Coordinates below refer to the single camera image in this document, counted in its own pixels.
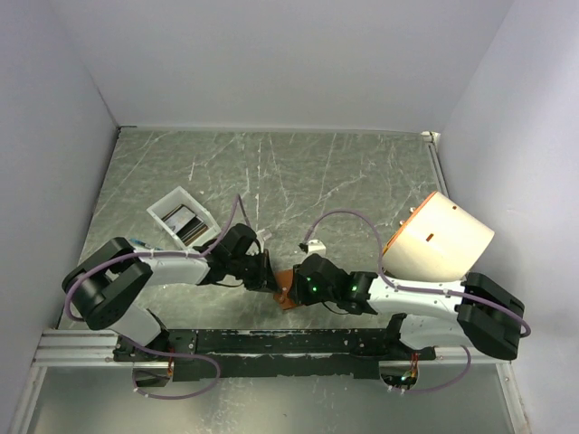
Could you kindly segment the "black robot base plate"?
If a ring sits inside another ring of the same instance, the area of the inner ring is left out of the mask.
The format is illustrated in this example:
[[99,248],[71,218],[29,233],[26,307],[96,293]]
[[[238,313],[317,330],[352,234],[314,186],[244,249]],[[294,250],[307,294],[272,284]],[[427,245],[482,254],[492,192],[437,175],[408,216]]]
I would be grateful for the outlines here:
[[380,362],[436,357],[433,347],[413,350],[389,328],[313,330],[172,329],[153,343],[161,353],[203,355],[223,378],[351,376],[378,379]]

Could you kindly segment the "brown leather card holder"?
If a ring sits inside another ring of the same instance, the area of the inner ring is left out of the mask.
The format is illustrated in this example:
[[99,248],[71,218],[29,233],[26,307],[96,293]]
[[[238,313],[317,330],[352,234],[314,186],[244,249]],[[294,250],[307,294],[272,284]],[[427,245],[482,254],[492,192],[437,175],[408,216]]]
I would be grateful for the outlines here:
[[282,311],[300,307],[300,303],[293,298],[295,296],[294,276],[293,269],[286,269],[275,274],[279,291],[273,295],[273,299],[278,303]]

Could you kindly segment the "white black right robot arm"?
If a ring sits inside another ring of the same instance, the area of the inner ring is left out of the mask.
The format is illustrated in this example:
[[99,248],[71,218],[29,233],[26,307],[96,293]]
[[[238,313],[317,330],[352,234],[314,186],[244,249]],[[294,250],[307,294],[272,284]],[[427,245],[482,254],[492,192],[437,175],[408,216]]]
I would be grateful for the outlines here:
[[530,335],[525,305],[491,278],[470,272],[461,280],[420,282],[381,273],[347,272],[312,254],[293,267],[289,299],[298,306],[334,303],[351,315],[420,316],[384,337],[385,352],[401,360],[414,348],[471,344],[486,356],[513,361]]

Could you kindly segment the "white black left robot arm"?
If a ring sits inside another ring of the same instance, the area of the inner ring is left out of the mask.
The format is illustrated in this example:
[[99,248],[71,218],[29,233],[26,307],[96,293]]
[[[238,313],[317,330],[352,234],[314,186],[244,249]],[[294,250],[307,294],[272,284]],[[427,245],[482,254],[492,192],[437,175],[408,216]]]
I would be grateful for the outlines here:
[[164,357],[167,331],[135,300],[144,288],[169,284],[218,285],[226,277],[249,291],[280,293],[269,252],[256,232],[237,223],[225,234],[190,250],[146,250],[122,237],[105,243],[62,282],[66,306],[91,330],[111,330],[136,343],[149,361]]

